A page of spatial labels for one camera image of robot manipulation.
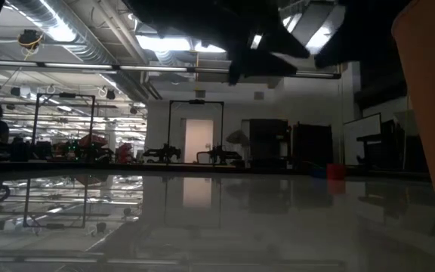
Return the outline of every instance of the door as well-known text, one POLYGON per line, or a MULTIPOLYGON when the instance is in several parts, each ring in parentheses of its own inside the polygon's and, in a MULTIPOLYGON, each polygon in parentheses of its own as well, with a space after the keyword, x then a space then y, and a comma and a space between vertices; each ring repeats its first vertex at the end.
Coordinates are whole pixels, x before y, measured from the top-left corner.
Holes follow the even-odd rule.
MULTIPOLYGON (((213 127, 212 120, 186 120, 185 163, 196 162, 198 152, 209 151, 212 148, 213 127)), ((209 163, 209 155, 199 155, 199 162, 209 163)))

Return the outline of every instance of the glossy floor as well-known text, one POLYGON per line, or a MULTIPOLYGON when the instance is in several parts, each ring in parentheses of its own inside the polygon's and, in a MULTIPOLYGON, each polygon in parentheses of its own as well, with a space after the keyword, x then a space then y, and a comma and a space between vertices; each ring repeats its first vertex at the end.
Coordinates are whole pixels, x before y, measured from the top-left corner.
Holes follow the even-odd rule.
POLYGON ((0 175, 0 271, 435 271, 429 184, 114 174, 0 175))

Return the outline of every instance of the whiteboard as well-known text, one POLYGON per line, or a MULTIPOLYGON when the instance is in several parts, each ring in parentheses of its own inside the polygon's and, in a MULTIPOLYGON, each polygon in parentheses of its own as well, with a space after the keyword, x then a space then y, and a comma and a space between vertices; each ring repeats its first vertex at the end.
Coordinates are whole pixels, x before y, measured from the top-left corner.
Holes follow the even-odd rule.
POLYGON ((381 133, 381 114, 367 116, 344 124, 345 165, 359 165, 357 156, 363 158, 363 142, 356 139, 362 136, 381 133))

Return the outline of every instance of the doorway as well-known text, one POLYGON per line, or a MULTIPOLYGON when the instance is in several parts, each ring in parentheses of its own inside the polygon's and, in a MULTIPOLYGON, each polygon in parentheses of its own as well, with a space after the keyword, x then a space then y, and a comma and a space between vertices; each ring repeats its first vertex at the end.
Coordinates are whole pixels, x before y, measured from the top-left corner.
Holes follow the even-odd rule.
MULTIPOLYGON (((197 161, 197 153, 208 151, 212 148, 214 122, 213 120, 186 120, 186 141, 184 148, 184 162, 193 163, 197 161)), ((208 163, 209 155, 199 156, 199 162, 208 163)))

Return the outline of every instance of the red container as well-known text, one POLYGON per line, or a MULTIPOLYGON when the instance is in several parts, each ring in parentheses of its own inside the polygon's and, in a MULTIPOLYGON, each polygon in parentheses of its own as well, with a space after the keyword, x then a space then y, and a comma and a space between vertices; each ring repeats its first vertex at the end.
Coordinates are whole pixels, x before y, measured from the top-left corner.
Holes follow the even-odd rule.
POLYGON ((326 166, 326 178, 334 181, 345 179, 345 165, 330 163, 326 166))

